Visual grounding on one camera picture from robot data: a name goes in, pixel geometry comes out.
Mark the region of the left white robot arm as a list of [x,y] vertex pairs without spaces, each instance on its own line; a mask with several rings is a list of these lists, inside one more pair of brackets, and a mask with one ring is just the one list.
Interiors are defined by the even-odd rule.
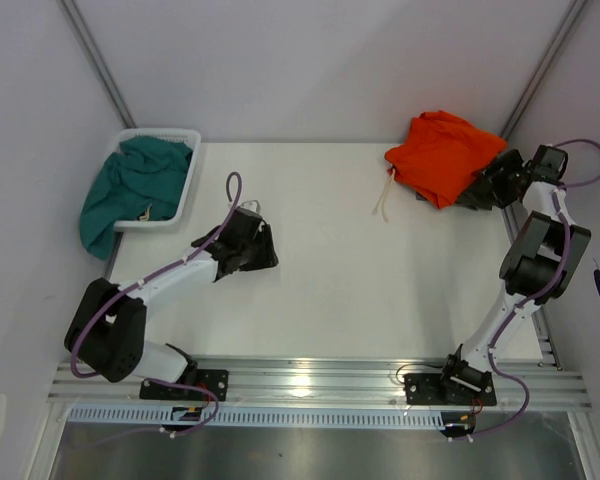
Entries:
[[278,263],[270,225],[259,213],[239,207],[179,258],[144,278],[122,284],[94,280],[64,339],[73,375],[101,376],[111,383],[129,376],[157,379],[172,398],[189,398],[197,387],[190,370],[195,361],[178,347],[148,340],[147,323],[181,295]]

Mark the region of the white plastic basket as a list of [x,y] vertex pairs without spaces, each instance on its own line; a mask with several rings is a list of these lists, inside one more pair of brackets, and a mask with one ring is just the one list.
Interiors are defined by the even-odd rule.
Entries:
[[163,231],[176,226],[191,191],[201,135],[182,128],[119,132],[107,154],[116,160],[116,203],[125,209],[114,229]]

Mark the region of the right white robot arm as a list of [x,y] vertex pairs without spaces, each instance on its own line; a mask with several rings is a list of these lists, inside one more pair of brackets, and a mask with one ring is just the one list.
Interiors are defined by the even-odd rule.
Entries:
[[527,219],[499,270],[503,286],[475,333],[448,355],[438,376],[438,395],[448,403],[470,403],[492,386],[497,359],[521,324],[568,287],[592,234],[566,206],[562,177],[566,151],[541,145],[529,161],[511,150],[481,171],[458,197],[474,210],[504,209],[520,202]]

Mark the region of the aluminium mounting rail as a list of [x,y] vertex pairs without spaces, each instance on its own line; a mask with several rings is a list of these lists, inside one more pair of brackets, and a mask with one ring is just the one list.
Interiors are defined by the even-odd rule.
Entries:
[[[229,373],[225,407],[341,408],[388,410],[405,405],[406,373],[432,373],[418,360],[346,360],[203,357],[203,369]],[[592,402],[577,372],[536,364],[502,365],[500,369],[525,382],[532,412],[589,412]],[[110,383],[100,377],[78,379],[67,363],[57,367],[47,396],[50,403],[122,404],[140,401],[141,380]]]

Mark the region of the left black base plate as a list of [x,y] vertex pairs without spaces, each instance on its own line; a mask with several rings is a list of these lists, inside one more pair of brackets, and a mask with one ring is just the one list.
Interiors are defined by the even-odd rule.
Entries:
[[[219,369],[188,368],[177,379],[178,384],[195,386],[212,392],[220,402],[224,402],[229,386],[229,372]],[[143,400],[162,401],[210,401],[207,394],[198,391],[166,387],[152,381],[144,381],[139,397]]]

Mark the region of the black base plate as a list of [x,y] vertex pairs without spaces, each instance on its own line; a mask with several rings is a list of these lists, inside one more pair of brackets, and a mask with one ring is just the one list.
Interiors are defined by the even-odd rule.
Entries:
[[495,406],[497,397],[490,373],[477,381],[442,373],[408,373],[403,376],[408,405],[416,406]]
[[[178,384],[195,386],[212,392],[220,402],[224,402],[229,386],[229,372],[219,369],[188,368],[177,379]],[[207,394],[198,391],[166,387],[152,381],[144,381],[139,397],[143,400],[162,401],[210,401]]]

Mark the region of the corner aluminium post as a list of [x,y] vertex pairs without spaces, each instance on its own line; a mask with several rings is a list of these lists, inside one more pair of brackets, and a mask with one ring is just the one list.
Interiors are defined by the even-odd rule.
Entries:
[[591,1],[588,0],[573,0],[568,3],[566,12],[552,33],[514,108],[500,130],[500,136],[503,139],[509,141],[512,138],[552,68],[566,49],[570,38],[584,19],[590,4]]
[[57,4],[119,120],[125,128],[136,128],[137,125],[131,110],[81,12],[78,2],[58,0]]

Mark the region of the olive green folded shorts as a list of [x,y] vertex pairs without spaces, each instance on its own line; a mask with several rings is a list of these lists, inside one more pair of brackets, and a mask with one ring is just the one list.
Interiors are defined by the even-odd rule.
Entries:
[[470,210],[502,209],[502,194],[506,190],[506,183],[505,177],[480,174],[454,201],[423,188],[416,188],[416,196],[419,199],[429,201],[439,210],[451,206],[459,206]]

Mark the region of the teal shorts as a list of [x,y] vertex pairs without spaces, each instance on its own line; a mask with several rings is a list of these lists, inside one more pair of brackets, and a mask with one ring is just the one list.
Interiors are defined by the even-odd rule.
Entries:
[[113,252],[118,221],[156,222],[178,210],[194,150],[183,142],[136,136],[105,160],[84,201],[79,235],[99,260]]

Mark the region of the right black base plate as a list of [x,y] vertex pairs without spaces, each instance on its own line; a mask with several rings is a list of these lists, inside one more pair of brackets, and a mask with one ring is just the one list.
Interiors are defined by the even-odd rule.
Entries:
[[416,406],[495,406],[497,397],[490,373],[477,381],[442,373],[408,373],[403,376],[408,405]]

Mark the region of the orange shorts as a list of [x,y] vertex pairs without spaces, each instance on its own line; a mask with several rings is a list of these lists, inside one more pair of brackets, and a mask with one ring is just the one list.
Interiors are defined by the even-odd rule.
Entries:
[[438,210],[450,207],[475,174],[506,148],[505,139],[461,117],[443,110],[424,112],[411,120],[404,143],[385,153],[388,177],[372,213],[389,220],[385,204],[395,183],[413,189]]

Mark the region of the left corner aluminium post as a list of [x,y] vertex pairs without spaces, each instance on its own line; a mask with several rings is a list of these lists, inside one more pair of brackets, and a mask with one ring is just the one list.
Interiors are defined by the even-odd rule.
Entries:
[[137,125],[131,110],[81,12],[78,2],[58,0],[57,4],[119,120],[125,128],[136,128]]

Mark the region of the right corner aluminium post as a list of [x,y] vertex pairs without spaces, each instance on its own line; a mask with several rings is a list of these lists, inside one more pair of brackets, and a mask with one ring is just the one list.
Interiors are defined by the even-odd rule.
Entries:
[[591,1],[588,0],[573,0],[568,3],[566,12],[552,33],[514,108],[500,130],[500,136],[503,139],[509,141],[512,138],[552,68],[566,49],[570,38],[584,19],[590,4]]

